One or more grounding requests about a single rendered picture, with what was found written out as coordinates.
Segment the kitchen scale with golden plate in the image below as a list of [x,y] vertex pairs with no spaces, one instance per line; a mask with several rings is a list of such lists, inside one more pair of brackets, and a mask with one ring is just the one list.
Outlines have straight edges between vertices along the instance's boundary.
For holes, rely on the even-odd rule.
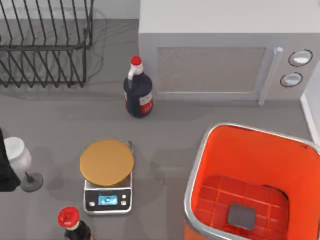
[[127,214],[133,205],[132,141],[93,141],[81,154],[83,209],[93,216]]

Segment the orange bin with silver rim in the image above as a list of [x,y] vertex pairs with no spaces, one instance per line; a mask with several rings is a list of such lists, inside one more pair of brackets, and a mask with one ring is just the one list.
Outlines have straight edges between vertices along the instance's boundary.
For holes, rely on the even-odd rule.
[[[252,231],[228,224],[231,204],[256,210]],[[183,240],[320,240],[320,148],[218,124],[200,143],[184,212]]]

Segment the large white microwave knob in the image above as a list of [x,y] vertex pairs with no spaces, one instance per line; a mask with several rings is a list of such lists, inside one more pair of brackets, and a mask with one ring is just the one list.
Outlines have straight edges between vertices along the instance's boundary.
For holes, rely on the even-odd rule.
[[312,58],[313,53],[308,49],[304,49],[293,52],[288,58],[288,63],[293,67],[301,67],[308,64]]

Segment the dark jug bottle red cap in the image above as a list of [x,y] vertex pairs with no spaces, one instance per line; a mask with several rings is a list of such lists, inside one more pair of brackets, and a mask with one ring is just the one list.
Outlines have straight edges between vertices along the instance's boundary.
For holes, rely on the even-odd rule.
[[125,108],[134,118],[144,118],[153,109],[153,82],[145,74],[140,56],[133,56],[130,69],[123,81]]

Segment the slim dark bottle red cap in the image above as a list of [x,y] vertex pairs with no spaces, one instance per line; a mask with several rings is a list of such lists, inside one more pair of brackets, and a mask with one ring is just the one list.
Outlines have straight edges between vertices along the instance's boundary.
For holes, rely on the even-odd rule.
[[62,208],[57,222],[64,228],[64,240],[94,240],[90,227],[81,220],[80,212],[74,206]]

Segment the grey square pad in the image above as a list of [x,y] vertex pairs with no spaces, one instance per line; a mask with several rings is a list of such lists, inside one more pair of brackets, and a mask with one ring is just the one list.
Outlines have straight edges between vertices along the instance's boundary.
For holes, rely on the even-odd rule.
[[256,210],[254,208],[233,203],[227,215],[227,223],[247,231],[252,231],[256,223]]

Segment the microwave door with grey window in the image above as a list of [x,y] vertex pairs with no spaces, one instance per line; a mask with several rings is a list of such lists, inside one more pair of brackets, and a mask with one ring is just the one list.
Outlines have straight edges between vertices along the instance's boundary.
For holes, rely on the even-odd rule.
[[160,47],[161,92],[249,93],[255,88],[263,47]]

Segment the pale microwave oven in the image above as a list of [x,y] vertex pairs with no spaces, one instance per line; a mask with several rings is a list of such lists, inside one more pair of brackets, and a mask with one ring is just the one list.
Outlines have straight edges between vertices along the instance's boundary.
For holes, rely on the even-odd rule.
[[[320,0],[141,0],[139,53],[163,101],[235,102],[259,100],[273,49],[283,48],[266,101],[295,101],[320,69]],[[158,48],[264,48],[252,92],[163,92],[158,84]],[[294,52],[310,50],[312,60],[294,67]],[[282,76],[298,72],[302,82],[283,87]]]

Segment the white goblet with grey base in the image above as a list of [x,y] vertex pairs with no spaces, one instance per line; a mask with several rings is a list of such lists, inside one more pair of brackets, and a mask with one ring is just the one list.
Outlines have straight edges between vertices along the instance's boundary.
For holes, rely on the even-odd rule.
[[4,146],[10,166],[20,180],[20,188],[28,193],[39,190],[43,185],[43,177],[38,172],[29,172],[32,157],[24,141],[10,136],[4,139]]

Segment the small white microwave knob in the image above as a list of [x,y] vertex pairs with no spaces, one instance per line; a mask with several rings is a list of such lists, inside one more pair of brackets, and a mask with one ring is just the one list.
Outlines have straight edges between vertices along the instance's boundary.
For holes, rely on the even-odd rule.
[[302,80],[303,76],[299,72],[293,72],[283,75],[280,79],[280,84],[285,88],[292,88],[299,85]]

